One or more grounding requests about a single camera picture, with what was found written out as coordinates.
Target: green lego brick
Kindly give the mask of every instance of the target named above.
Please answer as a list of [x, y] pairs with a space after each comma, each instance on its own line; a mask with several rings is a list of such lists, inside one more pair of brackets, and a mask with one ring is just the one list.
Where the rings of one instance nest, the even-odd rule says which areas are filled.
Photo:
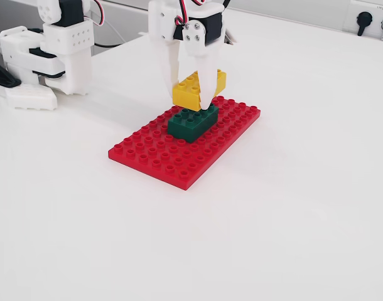
[[217, 123], [219, 109], [211, 103], [208, 110], [194, 112], [184, 108], [168, 122], [168, 134], [193, 143]]

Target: lego brick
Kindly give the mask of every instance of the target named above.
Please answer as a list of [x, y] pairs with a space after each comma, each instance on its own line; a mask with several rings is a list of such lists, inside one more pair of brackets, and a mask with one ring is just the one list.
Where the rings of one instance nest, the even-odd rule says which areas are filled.
[[168, 121], [181, 111], [174, 106], [115, 145], [109, 158], [187, 190], [259, 117], [257, 107], [219, 96], [219, 121], [194, 143], [168, 134]]
[[168, 134], [193, 143], [218, 121], [218, 107], [211, 103], [208, 110], [194, 112], [184, 108], [168, 121]]
[[[218, 70], [217, 91], [221, 93], [227, 84], [227, 74]], [[192, 111], [200, 111], [200, 83], [197, 71], [173, 88], [173, 104]]]

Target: black cable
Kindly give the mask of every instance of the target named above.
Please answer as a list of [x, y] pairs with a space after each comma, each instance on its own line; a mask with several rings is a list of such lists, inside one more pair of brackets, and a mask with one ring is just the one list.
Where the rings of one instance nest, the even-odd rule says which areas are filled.
[[225, 1], [224, 1], [224, 6], [225, 6], [225, 8], [227, 8], [227, 7], [228, 7], [228, 5], [229, 5], [229, 2], [230, 2], [230, 0], [225, 0]]
[[102, 45], [102, 44], [98, 44], [98, 43], [95, 43], [94, 44], [96, 47], [101, 47], [101, 48], [115, 48], [115, 47], [118, 47], [122, 44], [118, 44], [118, 45]]
[[181, 15], [183, 18], [183, 24], [186, 24], [187, 15], [186, 15], [185, 8], [183, 7], [183, 0], [179, 0], [179, 4], [180, 4], [180, 9], [181, 9]]
[[0, 66], [0, 86], [6, 88], [14, 88], [21, 85], [21, 80], [18, 80], [5, 68]]

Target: red wire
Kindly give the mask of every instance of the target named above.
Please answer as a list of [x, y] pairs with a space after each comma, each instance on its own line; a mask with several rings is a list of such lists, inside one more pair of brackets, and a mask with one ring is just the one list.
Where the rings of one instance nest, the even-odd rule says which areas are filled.
[[100, 21], [99, 25], [103, 25], [103, 23], [105, 21], [104, 8], [102, 7], [101, 3], [98, 0], [94, 0], [94, 1], [95, 1], [95, 3], [97, 3], [97, 5], [99, 7], [99, 11], [101, 12], [101, 21]]

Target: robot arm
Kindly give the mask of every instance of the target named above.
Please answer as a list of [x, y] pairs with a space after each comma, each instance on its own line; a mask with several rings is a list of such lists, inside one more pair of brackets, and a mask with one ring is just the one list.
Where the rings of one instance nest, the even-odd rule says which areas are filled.
[[217, 60], [225, 41], [224, 4], [211, 0], [153, 0], [149, 3], [149, 34], [159, 55], [166, 86], [172, 96], [178, 83], [179, 44], [197, 62], [200, 105], [206, 110], [217, 90]]

